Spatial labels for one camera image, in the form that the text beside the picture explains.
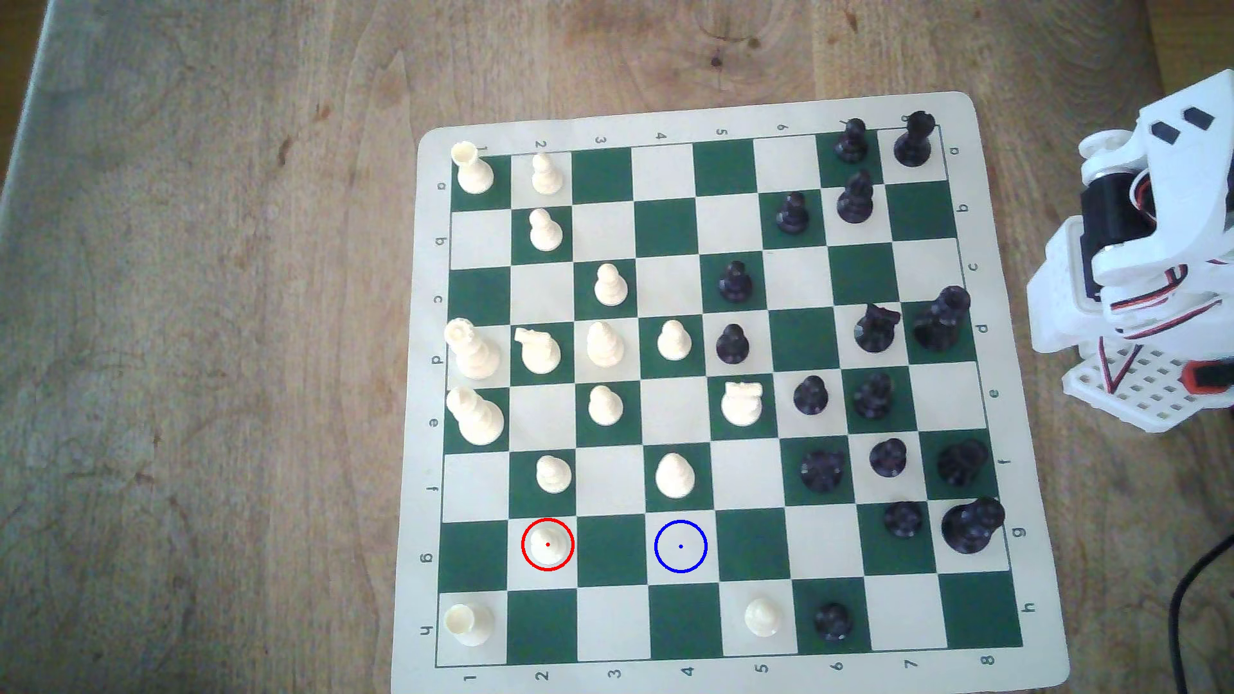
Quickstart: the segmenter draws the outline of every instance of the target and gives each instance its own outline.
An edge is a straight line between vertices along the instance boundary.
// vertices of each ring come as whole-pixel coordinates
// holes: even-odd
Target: blue circle
[[[677,525],[677,524],[689,525],[690,527],[697,530],[698,531],[698,536],[702,537],[702,557],[698,557],[698,562],[695,566],[692,566],[692,567],[690,567],[687,569],[675,569],[675,568],[670,567],[669,564],[664,563],[664,559],[660,558],[660,536],[664,535],[665,530],[668,530],[669,527],[671,527],[674,525]],[[655,533],[655,542],[652,543],[652,550],[655,551],[655,561],[660,562],[661,567],[669,569],[673,573],[690,573],[694,569],[701,567],[702,566],[702,561],[707,558],[707,533],[703,532],[701,527],[698,527],[697,525],[695,525],[695,524],[692,524],[692,522],[690,522],[687,520],[675,520],[675,521],[671,521],[671,522],[666,522],[666,524],[664,524],[664,527],[660,529],[660,532]]]

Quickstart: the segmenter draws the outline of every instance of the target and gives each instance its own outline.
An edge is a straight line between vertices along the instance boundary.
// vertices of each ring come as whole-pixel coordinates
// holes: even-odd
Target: wooden table
[[[1023,293],[1075,143],[1161,95],[1140,4],[238,5],[53,6],[0,212],[0,689],[387,689],[427,130],[944,89],[985,133],[1069,690],[1171,687],[1234,422],[1064,396]],[[1232,585],[1188,596],[1193,692],[1234,690]]]

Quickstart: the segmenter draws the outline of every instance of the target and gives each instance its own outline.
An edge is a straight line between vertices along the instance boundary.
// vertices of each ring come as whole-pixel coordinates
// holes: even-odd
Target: black cable
[[[1178,694],[1187,694],[1187,677],[1182,672],[1182,650],[1178,647],[1178,610],[1182,608],[1182,596],[1191,588],[1192,582],[1199,575],[1199,572],[1208,568],[1208,564],[1217,561],[1217,557],[1222,556],[1222,552],[1234,547],[1234,535],[1230,535],[1217,547],[1208,551],[1207,554],[1196,562],[1196,566],[1182,577],[1178,582],[1178,587],[1174,589],[1174,598],[1170,599],[1170,664],[1174,667],[1174,684],[1178,689]]]

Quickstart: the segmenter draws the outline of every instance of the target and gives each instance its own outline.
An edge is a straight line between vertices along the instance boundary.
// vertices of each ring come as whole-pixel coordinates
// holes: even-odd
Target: red circle
[[[537,564],[536,562],[533,562],[532,558],[527,556],[527,533],[531,532],[533,527],[536,527],[537,525],[539,525],[539,524],[542,524],[544,521],[555,522],[557,525],[564,527],[565,529],[565,533],[570,536],[570,553],[565,556],[565,561],[564,562],[561,562],[560,564],[557,564],[555,567],[552,567],[552,568],[544,568],[544,567]],[[531,564],[532,567],[538,568],[539,571],[557,571],[557,569],[564,567],[565,564],[570,563],[570,559],[574,557],[574,533],[570,532],[570,529],[566,527],[566,525],[564,522],[561,522],[561,521],[559,521],[557,519],[539,519],[538,521],[536,521],[536,522],[531,524],[529,526],[527,526],[527,530],[523,531],[523,538],[518,542],[518,546],[523,551],[523,558],[527,559],[527,563]]]

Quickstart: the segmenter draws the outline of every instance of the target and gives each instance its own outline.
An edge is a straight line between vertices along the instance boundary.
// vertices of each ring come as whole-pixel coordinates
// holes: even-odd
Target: chessboard
[[[893,151],[919,110],[937,126],[909,167]],[[835,153],[851,119],[866,127],[856,163]],[[491,169],[481,193],[459,183],[460,142]],[[533,185],[540,152],[561,178],[552,194]],[[838,201],[860,170],[872,207],[850,222]],[[777,225],[792,193],[800,233]],[[560,226],[552,249],[532,241],[538,209]],[[733,261],[749,278],[737,303],[719,290]],[[626,283],[616,305],[597,300],[602,264]],[[420,143],[411,280],[394,692],[950,693],[1066,678],[966,95],[438,128]],[[948,286],[971,305],[954,345],[927,348],[914,326]],[[877,352],[855,340],[869,304],[902,316]],[[487,378],[463,375],[447,345],[460,317],[500,357]],[[680,359],[658,348],[670,320],[690,337]],[[623,343],[616,366],[589,354],[597,321]],[[717,352],[729,325],[748,341],[738,363]],[[517,328],[552,336],[553,370],[527,368]],[[858,411],[871,375],[891,387],[876,419]],[[828,394],[817,414],[793,401],[808,377]],[[729,421],[729,383],[761,387],[752,425]],[[616,424],[589,414],[597,385],[623,404]],[[455,389],[500,410],[491,443],[462,435]],[[871,452],[891,438],[902,473],[884,477]],[[974,441],[988,461],[958,485],[940,461]],[[692,470],[681,498],[658,487],[669,453]],[[564,490],[537,482],[545,456],[569,467]],[[838,472],[810,482],[811,456]],[[961,553],[944,516],[977,499],[1004,522]],[[886,520],[901,501],[921,520],[908,537]],[[528,556],[536,527],[568,537],[564,562]],[[758,635],[755,601],[772,615]]]

